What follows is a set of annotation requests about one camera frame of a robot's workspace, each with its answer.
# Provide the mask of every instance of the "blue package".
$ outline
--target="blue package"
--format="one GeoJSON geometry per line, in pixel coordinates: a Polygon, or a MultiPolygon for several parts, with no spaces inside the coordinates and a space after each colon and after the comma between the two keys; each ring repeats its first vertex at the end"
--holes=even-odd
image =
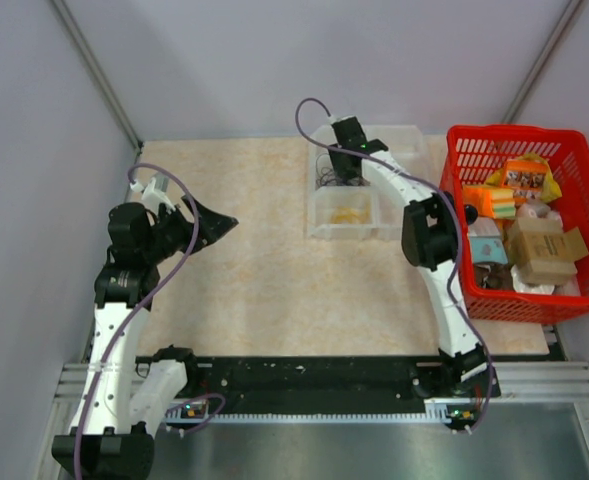
{"type": "Polygon", "coordinates": [[[500,237],[469,237],[472,263],[507,264],[507,254],[500,237]]]}

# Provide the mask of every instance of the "table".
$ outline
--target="table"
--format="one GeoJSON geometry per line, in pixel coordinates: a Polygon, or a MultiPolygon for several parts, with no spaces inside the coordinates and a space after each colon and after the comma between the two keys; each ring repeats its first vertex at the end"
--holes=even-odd
{"type": "MultiPolygon", "coordinates": [[[[440,173],[444,136],[427,140],[440,173]]],[[[155,297],[138,354],[169,344],[197,356],[437,352],[426,287],[400,242],[305,237],[303,139],[153,141],[141,161],[169,169],[203,205],[240,224],[190,258],[155,297]]],[[[170,196],[179,197],[175,186],[170,196]]],[[[166,261],[161,275],[176,261],[166,261]]],[[[474,323],[493,353],[548,352],[540,325],[474,323]]]]}

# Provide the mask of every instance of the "robotic arm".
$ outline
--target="robotic arm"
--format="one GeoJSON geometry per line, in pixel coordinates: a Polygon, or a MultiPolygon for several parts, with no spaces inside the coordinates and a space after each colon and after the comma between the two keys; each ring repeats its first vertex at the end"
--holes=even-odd
{"type": "MultiPolygon", "coordinates": [[[[81,436],[81,469],[84,479],[148,477],[154,457],[154,435],[177,394],[190,397],[191,373],[197,368],[189,349],[169,347],[152,357],[148,376],[132,397],[136,348],[151,304],[138,310],[113,342],[116,329],[135,306],[159,283],[158,265],[179,250],[185,252],[193,224],[166,196],[168,179],[157,174],[142,191],[143,203],[124,203],[109,214],[111,245],[107,261],[94,283],[94,345],[83,397],[69,426],[58,435],[53,457],[74,475],[75,436],[86,402],[91,402],[81,436]],[[149,215],[154,217],[150,224],[149,215]],[[107,360],[104,355],[110,352],[107,360]],[[91,392],[94,374],[98,384],[91,392]]],[[[192,252],[222,238],[238,221],[212,212],[194,201],[199,230],[192,252]]]]}
{"type": "Polygon", "coordinates": [[[366,153],[393,169],[329,150],[332,167],[342,180],[362,176],[394,204],[404,207],[403,253],[427,285],[438,323],[439,351],[451,381],[463,383],[484,372],[487,362],[482,345],[461,315],[461,310],[466,310],[458,274],[451,288],[459,300],[454,302],[447,291],[458,246],[453,219],[442,198],[426,185],[398,175],[396,172],[408,172],[383,142],[366,138],[356,117],[334,121],[332,128],[338,141],[334,147],[366,153]]]}

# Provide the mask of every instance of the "metal pole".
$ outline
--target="metal pole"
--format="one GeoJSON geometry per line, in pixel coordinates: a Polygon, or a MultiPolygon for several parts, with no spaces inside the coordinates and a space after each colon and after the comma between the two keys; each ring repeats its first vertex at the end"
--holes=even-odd
{"type": "Polygon", "coordinates": [[[536,61],[532,65],[529,73],[523,80],[521,87],[518,89],[514,100],[510,103],[509,108],[503,115],[503,119],[501,123],[514,123],[516,117],[521,113],[521,110],[525,106],[525,103],[534,89],[534,86],[538,82],[545,69],[546,65],[549,62],[549,59],[552,57],[556,49],[561,44],[561,41],[565,38],[567,32],[571,30],[571,27],[574,25],[574,22],[578,18],[581,8],[584,6],[585,0],[570,0],[563,13],[561,14],[561,18],[559,18],[554,30],[550,34],[547,42],[543,46],[543,50],[539,53],[536,61]]]}
{"type": "Polygon", "coordinates": [[[85,40],[85,36],[81,29],[76,23],[76,19],[72,15],[69,7],[65,0],[49,0],[56,17],[61,22],[61,25],[67,32],[69,38],[72,40],[72,44],[74,45],[77,53],[81,57],[83,65],[85,66],[87,73],[89,74],[90,78],[94,82],[101,98],[105,102],[105,105],[112,113],[114,120],[119,125],[123,133],[127,136],[127,139],[132,144],[132,148],[134,148],[135,152],[138,154],[141,150],[143,142],[136,134],[132,123],[130,122],[121,102],[117,98],[112,86],[110,85],[103,69],[99,65],[96,57],[92,53],[92,50],[85,40]]]}

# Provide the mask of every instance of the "clear container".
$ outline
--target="clear container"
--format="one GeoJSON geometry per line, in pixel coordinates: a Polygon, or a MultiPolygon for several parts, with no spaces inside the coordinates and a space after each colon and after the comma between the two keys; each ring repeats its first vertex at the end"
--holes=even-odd
{"type": "MultiPolygon", "coordinates": [[[[363,126],[363,130],[368,139],[378,138],[385,143],[395,160],[409,173],[433,180],[434,172],[427,144],[417,127],[413,125],[363,126]]],[[[329,125],[316,130],[312,138],[325,144],[336,143],[334,131],[329,125]]],[[[308,237],[326,240],[364,240],[371,237],[385,241],[401,239],[404,206],[393,204],[375,186],[319,186],[317,183],[319,177],[328,172],[332,164],[327,150],[321,147],[310,144],[308,153],[308,237]],[[336,209],[360,205],[364,198],[369,198],[370,221],[362,224],[332,223],[333,220],[346,218],[345,215],[337,217],[336,209]]]]}

